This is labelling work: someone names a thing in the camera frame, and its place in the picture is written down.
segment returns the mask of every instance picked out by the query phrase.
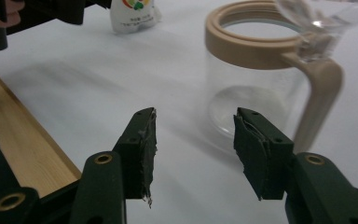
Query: pitcher handle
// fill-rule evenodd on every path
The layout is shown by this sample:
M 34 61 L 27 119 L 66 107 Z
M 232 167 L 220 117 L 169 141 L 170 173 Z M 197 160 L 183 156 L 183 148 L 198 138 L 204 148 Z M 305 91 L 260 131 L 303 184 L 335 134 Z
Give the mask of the pitcher handle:
M 303 63 L 294 52 L 283 59 L 306 74 L 310 81 L 310 98 L 296 128 L 295 153 L 310 150 L 343 83 L 341 67 L 331 59 Z

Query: white table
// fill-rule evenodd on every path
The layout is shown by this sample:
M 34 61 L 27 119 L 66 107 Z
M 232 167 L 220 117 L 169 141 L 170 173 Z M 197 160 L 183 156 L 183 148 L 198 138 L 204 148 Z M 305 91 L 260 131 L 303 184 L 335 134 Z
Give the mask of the white table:
M 81 170 L 110 150 L 136 111 L 158 111 L 153 205 L 127 201 L 129 223 L 287 223 L 283 202 L 259 202 L 233 149 L 202 133 L 207 14 L 233 1 L 156 2 L 156 27 L 113 35 L 109 11 L 82 26 L 50 21 L 11 35 L 0 77 Z M 331 159 L 358 188 L 358 26 L 333 58 L 345 85 L 311 152 Z

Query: beige lid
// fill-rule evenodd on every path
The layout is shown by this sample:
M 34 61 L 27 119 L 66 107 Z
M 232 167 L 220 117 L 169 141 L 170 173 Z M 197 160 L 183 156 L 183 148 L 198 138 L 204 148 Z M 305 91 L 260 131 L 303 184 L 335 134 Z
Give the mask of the beige lid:
M 216 58 L 237 66 L 270 70 L 291 67 L 282 54 L 295 50 L 297 36 L 265 39 L 236 35 L 224 25 L 244 20 L 277 21 L 292 24 L 273 1 L 246 1 L 220 7 L 206 21 L 205 44 Z

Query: wooden edge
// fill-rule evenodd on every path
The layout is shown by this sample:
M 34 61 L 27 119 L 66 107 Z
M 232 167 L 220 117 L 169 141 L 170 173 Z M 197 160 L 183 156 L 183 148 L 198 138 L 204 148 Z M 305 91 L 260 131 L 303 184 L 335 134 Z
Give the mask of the wooden edge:
M 0 148 L 22 187 L 44 197 L 81 177 L 80 171 L 0 79 Z

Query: white bottle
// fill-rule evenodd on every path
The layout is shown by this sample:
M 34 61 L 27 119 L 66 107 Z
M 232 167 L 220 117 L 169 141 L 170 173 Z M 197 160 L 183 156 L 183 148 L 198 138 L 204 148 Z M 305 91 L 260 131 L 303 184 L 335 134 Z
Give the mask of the white bottle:
M 160 18 L 154 0 L 112 0 L 110 20 L 117 34 L 135 33 L 152 27 Z

